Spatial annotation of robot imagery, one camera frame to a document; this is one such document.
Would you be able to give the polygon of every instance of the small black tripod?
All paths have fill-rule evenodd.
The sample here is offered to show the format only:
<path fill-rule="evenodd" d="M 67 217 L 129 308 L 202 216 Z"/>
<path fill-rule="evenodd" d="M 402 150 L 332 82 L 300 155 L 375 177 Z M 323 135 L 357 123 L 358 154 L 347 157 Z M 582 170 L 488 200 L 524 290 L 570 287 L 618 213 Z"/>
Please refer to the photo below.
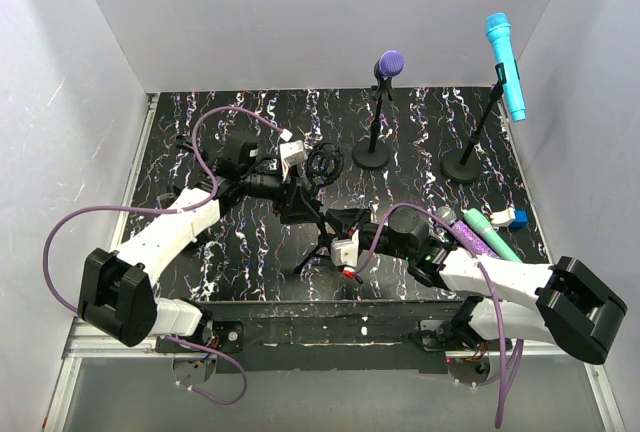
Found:
<path fill-rule="evenodd" d="M 321 249 L 327 249 L 327 252 L 331 250 L 331 243 L 335 239 L 346 239 L 351 234 L 366 224 L 371 222 L 371 209 L 329 209 L 327 215 L 319 213 L 320 221 L 316 223 L 320 235 L 318 236 L 318 245 L 316 245 L 311 252 L 302 260 L 302 262 L 293 269 L 294 274 L 300 275 L 305 265 L 312 259 L 326 259 L 332 260 L 330 255 L 320 254 Z M 329 224 L 334 234 L 327 232 L 326 224 Z M 362 285 L 362 278 L 358 275 L 347 275 L 347 277 L 355 279 L 360 285 Z"/>
<path fill-rule="evenodd" d="M 477 154 L 474 153 L 475 146 L 480 141 L 482 136 L 482 129 L 484 123 L 487 121 L 491 109 L 502 97 L 502 84 L 504 83 L 501 76 L 501 70 L 496 66 L 496 72 L 498 73 L 498 82 L 491 89 L 489 94 L 489 103 L 484 108 L 480 122 L 476 130 L 469 136 L 467 141 L 467 147 L 463 150 L 450 150 L 442 155 L 440 158 L 440 170 L 442 173 L 453 180 L 461 184 L 471 184 L 478 180 L 480 174 L 482 174 L 482 163 Z"/>
<path fill-rule="evenodd" d="M 391 150 L 384 142 L 378 142 L 380 134 L 380 113 L 382 112 L 382 100 L 386 96 L 389 102 L 393 102 L 395 91 L 391 85 L 391 77 L 384 78 L 380 75 L 378 68 L 374 70 L 378 85 L 373 85 L 371 90 L 374 94 L 372 98 L 376 101 L 376 115 L 371 122 L 371 133 L 369 139 L 362 139 L 352 151 L 353 162 L 362 169 L 378 170 L 384 168 L 391 158 Z"/>

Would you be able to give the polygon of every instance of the white wall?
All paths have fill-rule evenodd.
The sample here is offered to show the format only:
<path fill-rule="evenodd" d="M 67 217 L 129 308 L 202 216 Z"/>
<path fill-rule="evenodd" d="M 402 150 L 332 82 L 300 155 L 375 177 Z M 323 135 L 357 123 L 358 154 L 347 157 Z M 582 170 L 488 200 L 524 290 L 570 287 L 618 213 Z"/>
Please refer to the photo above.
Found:
<path fill-rule="evenodd" d="M 640 430 L 640 0 L 551 0 L 520 58 L 515 143 L 554 257 L 582 259 L 630 307 L 606 364 Z"/>
<path fill-rule="evenodd" d="M 484 21 L 522 51 L 549 0 L 97 0 L 147 91 L 366 87 L 386 50 L 398 85 L 495 80 Z"/>
<path fill-rule="evenodd" d="M 0 64 L 0 430 L 35 431 L 72 319 L 44 284 L 43 242 L 66 213 L 121 202 L 146 97 L 94 0 L 1 0 Z M 71 302 L 114 223 L 80 219 L 54 243 Z"/>

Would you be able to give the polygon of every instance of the black microphone stand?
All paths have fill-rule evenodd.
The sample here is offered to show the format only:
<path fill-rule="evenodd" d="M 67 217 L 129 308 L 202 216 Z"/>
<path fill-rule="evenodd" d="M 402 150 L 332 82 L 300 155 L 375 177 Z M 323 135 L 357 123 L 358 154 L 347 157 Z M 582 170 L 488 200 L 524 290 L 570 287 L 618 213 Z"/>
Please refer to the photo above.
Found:
<path fill-rule="evenodd" d="M 389 102 L 393 102 L 395 91 L 391 85 L 391 77 L 384 78 L 380 75 L 379 62 L 373 69 L 373 75 L 378 80 L 378 85 L 372 85 L 374 92 L 372 98 L 376 101 L 376 115 L 371 122 L 371 132 L 369 139 L 362 139 L 354 147 L 351 154 L 353 162 L 362 169 L 379 170 L 384 168 L 391 159 L 391 150 L 384 142 L 378 141 L 380 134 L 380 112 L 382 112 L 383 97 L 386 96 Z"/>
<path fill-rule="evenodd" d="M 467 147 L 462 151 L 450 150 L 440 158 L 440 170 L 445 176 L 454 182 L 471 184 L 478 180 L 482 174 L 482 163 L 480 162 L 478 155 L 474 153 L 474 149 L 480 141 L 482 128 L 491 113 L 491 109 L 502 97 L 504 72 L 501 69 L 501 66 L 502 64 L 496 65 L 498 81 L 491 89 L 491 93 L 489 94 L 489 103 L 484 108 L 484 112 L 482 113 L 482 117 L 480 118 L 480 122 L 478 122 L 476 130 L 474 130 L 469 136 Z"/>

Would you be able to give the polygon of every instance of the small blue cube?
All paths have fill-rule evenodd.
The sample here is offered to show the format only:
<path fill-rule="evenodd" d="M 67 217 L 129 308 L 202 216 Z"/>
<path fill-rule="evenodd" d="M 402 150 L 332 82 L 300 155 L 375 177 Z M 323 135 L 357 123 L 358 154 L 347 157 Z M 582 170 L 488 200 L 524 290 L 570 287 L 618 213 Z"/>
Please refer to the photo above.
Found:
<path fill-rule="evenodd" d="M 521 229 L 529 223 L 526 210 L 516 210 L 516 220 L 509 224 L 510 229 Z"/>

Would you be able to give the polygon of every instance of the black marble surface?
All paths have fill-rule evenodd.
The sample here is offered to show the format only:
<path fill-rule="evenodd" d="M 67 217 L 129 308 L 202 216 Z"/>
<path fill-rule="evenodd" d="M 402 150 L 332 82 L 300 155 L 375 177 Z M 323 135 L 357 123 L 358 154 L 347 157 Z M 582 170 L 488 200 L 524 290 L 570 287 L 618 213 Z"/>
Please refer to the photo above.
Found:
<path fill-rule="evenodd" d="M 413 202 L 431 209 L 450 205 L 459 216 L 469 208 L 485 215 L 508 206 L 526 209 L 530 224 L 500 233 L 525 262 L 546 262 L 538 227 L 531 213 L 520 171 L 505 125 L 497 112 L 486 124 L 478 154 L 484 164 L 471 186 L 451 183 L 440 174 L 438 157 L 463 142 L 482 114 L 488 88 L 398 89 L 393 106 L 383 108 L 381 137 L 393 155 L 384 171 L 368 172 L 351 161 L 351 146 L 368 135 L 374 104 L 366 89 L 269 90 L 245 92 L 163 93 L 160 95 L 140 176 L 135 206 L 156 206 L 156 197 L 171 184 L 180 187 L 196 170 L 189 154 L 177 150 L 177 134 L 191 127 L 207 110 L 241 105 L 275 120 L 312 146 L 330 140 L 347 158 L 340 180 L 328 187 L 326 207 L 371 207 L 374 221 L 391 204 Z M 242 113 L 212 117 L 203 127 L 201 146 L 220 151 L 231 129 L 259 134 L 265 150 L 275 153 L 276 133 Z M 130 216 L 125 240 L 151 218 Z M 211 228 L 210 242 L 185 250 L 163 273 L 157 294 L 197 300 L 342 300 L 446 299 L 447 291 L 428 289 L 405 272 L 403 261 L 374 257 L 359 286 L 331 265 L 311 263 L 301 275 L 293 268 L 316 242 L 315 226 L 282 226 L 266 201 L 246 199 Z"/>

